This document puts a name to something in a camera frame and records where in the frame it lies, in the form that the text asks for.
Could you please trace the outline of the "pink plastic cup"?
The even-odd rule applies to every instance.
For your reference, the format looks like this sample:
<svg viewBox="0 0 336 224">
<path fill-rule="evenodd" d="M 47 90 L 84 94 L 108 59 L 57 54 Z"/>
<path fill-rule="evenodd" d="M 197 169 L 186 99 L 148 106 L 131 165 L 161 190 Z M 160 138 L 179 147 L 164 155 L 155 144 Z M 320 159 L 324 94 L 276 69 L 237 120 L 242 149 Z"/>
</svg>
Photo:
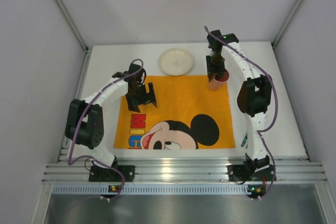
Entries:
<svg viewBox="0 0 336 224">
<path fill-rule="evenodd" d="M 227 80 L 229 79 L 229 72 L 226 71 L 225 74 L 220 77 L 218 80 L 215 79 L 215 77 L 211 77 L 209 83 L 208 83 L 208 88 L 212 91 L 217 91 L 220 87 L 222 87 Z"/>
</svg>

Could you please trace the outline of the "cream round plate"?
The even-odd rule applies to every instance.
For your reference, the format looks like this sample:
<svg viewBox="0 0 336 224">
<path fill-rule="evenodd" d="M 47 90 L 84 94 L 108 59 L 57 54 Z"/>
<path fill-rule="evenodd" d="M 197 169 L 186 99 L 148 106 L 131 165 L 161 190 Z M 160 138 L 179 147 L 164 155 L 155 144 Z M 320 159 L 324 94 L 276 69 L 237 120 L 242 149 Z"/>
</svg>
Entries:
<svg viewBox="0 0 336 224">
<path fill-rule="evenodd" d="M 193 68 L 195 59 L 187 50 L 173 48 L 163 52 L 157 62 L 163 73 L 170 76 L 182 76 Z"/>
</svg>

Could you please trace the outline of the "orange Mickey Mouse placemat cloth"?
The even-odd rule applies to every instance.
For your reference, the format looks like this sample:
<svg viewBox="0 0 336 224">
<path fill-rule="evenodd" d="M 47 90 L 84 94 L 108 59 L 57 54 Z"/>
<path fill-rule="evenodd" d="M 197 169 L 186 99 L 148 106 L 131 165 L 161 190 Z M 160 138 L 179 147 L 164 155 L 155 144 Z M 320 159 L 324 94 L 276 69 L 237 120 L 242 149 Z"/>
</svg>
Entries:
<svg viewBox="0 0 336 224">
<path fill-rule="evenodd" d="M 157 105 L 131 112 L 121 99 L 114 148 L 201 150 L 234 148 L 227 84 L 208 88 L 207 76 L 148 76 Z"/>
</svg>

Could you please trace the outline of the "teal handled fork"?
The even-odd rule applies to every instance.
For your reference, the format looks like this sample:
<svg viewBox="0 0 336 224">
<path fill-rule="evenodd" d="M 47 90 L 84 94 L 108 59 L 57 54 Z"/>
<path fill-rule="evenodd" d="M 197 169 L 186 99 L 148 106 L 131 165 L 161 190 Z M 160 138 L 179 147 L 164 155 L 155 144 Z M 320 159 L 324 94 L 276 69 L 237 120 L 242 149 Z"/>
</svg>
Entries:
<svg viewBox="0 0 336 224">
<path fill-rule="evenodd" d="M 248 137 L 247 137 L 247 135 L 245 135 L 245 137 L 244 137 L 240 146 L 247 148 L 247 146 L 248 146 L 247 142 L 248 142 Z"/>
</svg>

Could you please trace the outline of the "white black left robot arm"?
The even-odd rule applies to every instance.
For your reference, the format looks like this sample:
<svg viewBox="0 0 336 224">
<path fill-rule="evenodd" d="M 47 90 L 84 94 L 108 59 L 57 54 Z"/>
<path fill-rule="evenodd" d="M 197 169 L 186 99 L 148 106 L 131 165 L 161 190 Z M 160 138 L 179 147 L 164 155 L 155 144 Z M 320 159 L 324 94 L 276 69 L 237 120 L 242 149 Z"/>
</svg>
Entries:
<svg viewBox="0 0 336 224">
<path fill-rule="evenodd" d="M 157 106 L 153 83 L 145 87 L 146 71 L 143 61 L 136 59 L 125 72 L 116 72 L 101 89 L 89 97 L 74 99 L 69 105 L 65 137 L 72 141 L 68 165 L 82 158 L 102 168 L 110 168 L 116 156 L 104 143 L 104 116 L 112 104 L 126 97 L 128 110 L 140 112 L 139 106 Z"/>
</svg>

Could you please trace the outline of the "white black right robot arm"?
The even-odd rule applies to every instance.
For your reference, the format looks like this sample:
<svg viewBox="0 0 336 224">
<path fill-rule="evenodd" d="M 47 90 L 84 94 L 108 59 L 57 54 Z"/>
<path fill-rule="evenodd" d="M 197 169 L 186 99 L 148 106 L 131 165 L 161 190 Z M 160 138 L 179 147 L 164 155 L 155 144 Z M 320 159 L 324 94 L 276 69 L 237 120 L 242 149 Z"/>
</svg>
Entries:
<svg viewBox="0 0 336 224">
<path fill-rule="evenodd" d="M 244 172 L 252 175 L 270 166 L 270 157 L 259 132 L 265 126 L 272 87 L 269 78 L 247 59 L 234 34 L 223 35 L 220 30 L 209 31 L 208 47 L 212 54 L 206 56 L 209 88 L 218 90 L 229 78 L 225 67 L 228 62 L 242 83 L 237 105 L 247 126 L 247 150 L 243 162 Z"/>
</svg>

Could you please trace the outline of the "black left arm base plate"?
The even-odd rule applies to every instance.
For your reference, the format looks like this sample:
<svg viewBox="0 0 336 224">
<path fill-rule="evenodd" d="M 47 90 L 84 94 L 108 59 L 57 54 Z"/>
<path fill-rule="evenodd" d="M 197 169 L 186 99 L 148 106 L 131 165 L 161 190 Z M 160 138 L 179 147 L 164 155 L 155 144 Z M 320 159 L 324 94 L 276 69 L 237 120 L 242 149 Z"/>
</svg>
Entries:
<svg viewBox="0 0 336 224">
<path fill-rule="evenodd" d="M 125 182 L 132 182 L 135 177 L 135 166 L 120 165 L 118 171 L 124 176 Z M 90 168 L 89 179 L 90 182 L 122 182 L 122 177 L 111 169 L 102 168 L 93 165 Z"/>
</svg>

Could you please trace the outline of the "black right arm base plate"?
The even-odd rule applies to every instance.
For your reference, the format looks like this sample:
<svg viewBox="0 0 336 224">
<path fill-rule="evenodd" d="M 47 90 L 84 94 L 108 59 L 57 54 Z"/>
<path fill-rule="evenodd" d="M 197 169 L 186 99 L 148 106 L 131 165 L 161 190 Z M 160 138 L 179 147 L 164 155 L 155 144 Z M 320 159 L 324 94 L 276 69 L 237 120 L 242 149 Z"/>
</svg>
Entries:
<svg viewBox="0 0 336 224">
<path fill-rule="evenodd" d="M 244 165 L 229 165 L 227 167 L 227 171 L 229 181 L 237 184 L 263 181 L 271 182 L 275 174 L 274 167 L 272 165 L 257 172 L 248 170 Z"/>
</svg>

